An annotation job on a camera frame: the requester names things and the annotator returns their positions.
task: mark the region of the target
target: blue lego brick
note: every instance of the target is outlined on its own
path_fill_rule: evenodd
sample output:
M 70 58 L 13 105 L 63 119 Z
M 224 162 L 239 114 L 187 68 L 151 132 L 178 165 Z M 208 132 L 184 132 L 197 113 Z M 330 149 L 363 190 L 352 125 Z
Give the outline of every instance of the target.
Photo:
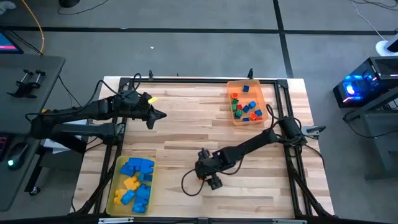
M 152 181 L 152 175 L 150 174 L 140 174 L 138 177 L 139 182 L 151 182 Z
M 128 190 L 127 193 L 123 195 L 120 201 L 123 205 L 128 205 L 131 202 L 132 198 L 135 196 L 135 194 L 136 193 L 134 193 L 132 190 Z
M 249 103 L 250 109 L 254 108 L 255 106 L 256 106 L 256 102 L 252 101 L 252 102 Z
M 261 110 L 256 110 L 254 113 L 255 113 L 257 116 L 261 116 L 261 115 L 262 115 Z
M 154 161 L 150 159 L 142 159 L 141 168 L 139 171 L 143 174 L 151 174 L 154 172 L 153 168 L 154 165 L 155 165 Z
M 136 200 L 134 201 L 134 204 L 135 205 L 143 205 L 143 206 L 146 206 L 146 205 L 148 205 L 148 200 L 146 200 L 146 199 L 144 199 L 144 198 L 142 198 L 142 197 L 136 197 Z
M 243 86 L 243 92 L 248 92 L 248 91 L 249 91 L 249 86 L 244 85 L 244 86 Z
M 136 191 L 137 197 L 144 198 L 149 200 L 150 196 L 150 186 L 146 186 L 145 184 L 141 184 L 141 186 Z
M 248 105 L 246 105 L 246 106 L 243 107 L 243 111 L 244 111 L 245 113 L 247 113 L 249 110 L 250 110 L 250 107 L 249 107 Z
M 133 206 L 132 206 L 132 212 L 136 212 L 136 213 L 145 213 L 145 211 L 146 211 L 147 209 L 143 206 L 143 205 L 141 205 L 141 204 L 134 204 Z
M 142 159 L 141 158 L 129 158 L 129 166 L 133 167 L 135 171 L 141 169 Z
M 134 176 L 136 171 L 131 166 L 129 166 L 128 163 L 125 163 L 120 169 L 120 173 L 132 177 Z

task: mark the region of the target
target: mouse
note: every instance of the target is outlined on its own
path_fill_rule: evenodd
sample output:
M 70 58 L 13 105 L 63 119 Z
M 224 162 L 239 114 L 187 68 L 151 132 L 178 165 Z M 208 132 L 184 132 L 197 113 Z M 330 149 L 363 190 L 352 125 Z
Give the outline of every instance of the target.
M 29 145 L 25 142 L 15 144 L 7 156 L 7 166 L 10 170 L 18 170 L 22 167 L 25 161 L 25 155 Z

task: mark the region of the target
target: wooden tabletop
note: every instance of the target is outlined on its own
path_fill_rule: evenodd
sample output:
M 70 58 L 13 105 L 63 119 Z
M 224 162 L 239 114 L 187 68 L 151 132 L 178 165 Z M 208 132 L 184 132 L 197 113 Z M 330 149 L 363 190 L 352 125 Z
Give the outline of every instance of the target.
M 104 81 L 118 89 L 120 77 L 105 77 Z M 304 80 L 288 79 L 294 116 L 304 126 L 313 124 Z M 292 199 L 287 178 L 286 161 L 281 144 L 270 144 L 248 154 L 241 170 L 232 176 L 219 174 L 223 187 L 211 190 L 205 184 L 196 197 L 185 195 L 180 187 L 184 173 L 194 168 L 201 148 L 210 152 L 225 146 L 235 146 L 269 127 L 262 124 L 233 126 L 226 84 L 209 83 L 141 83 L 138 92 L 146 91 L 158 100 L 154 107 L 167 113 L 148 130 L 142 121 L 127 122 L 123 156 L 153 157 L 157 163 L 152 197 L 152 217 L 224 217 L 224 218 L 293 218 Z M 275 114 L 277 107 L 272 85 L 263 84 L 265 102 Z M 113 95 L 102 86 L 99 98 Z M 88 147 L 98 144 L 97 140 Z M 308 145 L 319 150 L 316 140 Z M 79 209 L 97 187 L 104 159 L 105 146 L 88 151 L 81 166 L 73 203 Z M 333 213 L 322 160 L 315 152 L 303 147 L 302 153 L 308 188 L 326 211 Z M 194 173 L 185 178 L 188 192 L 199 189 L 201 181 Z M 300 208 L 304 205 L 297 186 Z M 109 184 L 104 191 L 101 211 L 108 200 Z

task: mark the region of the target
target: white cable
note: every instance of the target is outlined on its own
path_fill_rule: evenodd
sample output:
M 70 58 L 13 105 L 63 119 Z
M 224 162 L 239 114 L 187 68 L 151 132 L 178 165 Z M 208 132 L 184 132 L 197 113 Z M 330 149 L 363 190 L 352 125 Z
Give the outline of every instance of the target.
M 385 40 L 385 38 L 376 30 L 376 28 L 374 28 L 374 26 L 373 26 L 365 17 L 363 17 L 363 16 L 359 13 L 358 8 L 356 7 L 356 5 L 355 5 L 355 3 L 354 3 L 353 0 L 351 0 L 351 3 L 352 3 L 353 6 L 355 7 L 356 13 L 360 16 L 360 18 L 364 19 L 364 20 L 369 24 L 369 26 L 371 26 L 371 27 L 374 29 L 374 31 L 376 31 L 376 33 L 379 34 L 379 36 L 381 37 L 381 39 Z

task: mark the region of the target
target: desk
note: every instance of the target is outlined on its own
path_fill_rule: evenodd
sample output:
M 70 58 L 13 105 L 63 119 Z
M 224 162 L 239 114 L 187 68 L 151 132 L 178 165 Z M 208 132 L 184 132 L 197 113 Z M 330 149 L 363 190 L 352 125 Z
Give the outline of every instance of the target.
M 118 89 L 120 77 L 105 77 L 104 81 Z M 289 91 L 294 115 L 303 125 L 312 125 L 312 116 L 304 80 L 289 79 Z M 197 152 L 205 147 L 215 151 L 234 146 L 259 134 L 271 121 L 250 126 L 233 126 L 226 84 L 211 83 L 141 83 L 139 92 L 157 96 L 156 109 L 167 117 L 156 121 L 153 130 L 145 122 L 127 122 L 123 156 L 153 157 L 157 173 L 152 198 L 151 217 L 229 217 L 229 218 L 293 218 L 292 199 L 287 178 L 283 146 L 270 144 L 248 154 L 242 169 L 232 176 L 220 174 L 224 187 L 211 190 L 205 184 L 199 196 L 186 196 L 180 187 L 182 175 L 194 167 Z M 262 85 L 266 103 L 277 114 L 275 92 L 271 85 Z M 102 87 L 100 98 L 112 95 Z M 315 140 L 308 145 L 319 149 Z M 74 205 L 79 209 L 98 185 L 105 146 L 88 151 L 78 179 Z M 322 160 L 310 149 L 303 148 L 302 159 L 307 185 L 317 200 L 333 213 Z M 195 174 L 188 175 L 185 186 L 196 192 L 201 182 Z M 304 208 L 301 190 L 297 190 L 300 208 Z M 108 199 L 104 190 L 101 211 Z
M 35 153 L 40 145 L 40 140 L 34 138 L 26 138 L 29 144 L 29 150 L 25 156 L 24 165 L 18 170 L 9 170 L 7 168 L 6 157 L 9 149 L 18 142 L 25 139 L 30 130 L 30 124 L 25 119 L 26 113 L 39 113 L 42 111 L 52 88 L 57 81 L 61 72 L 65 59 L 61 57 L 38 56 L 38 55 L 0 55 L 0 74 L 9 85 L 5 85 L 5 81 L 0 84 L 1 88 L 1 131 L 4 133 L 12 133 L 15 135 L 10 142 L 6 156 L 0 161 L 0 212 L 9 210 L 15 196 L 21 186 L 22 181 L 29 169 Z M 41 78 L 42 86 L 34 91 L 37 95 L 36 99 L 13 98 L 6 94 L 7 91 L 16 91 L 15 81 L 21 80 L 24 76 L 23 69 L 36 71 L 37 69 L 45 71 L 48 76 Z M 37 75 L 29 81 L 34 82 Z

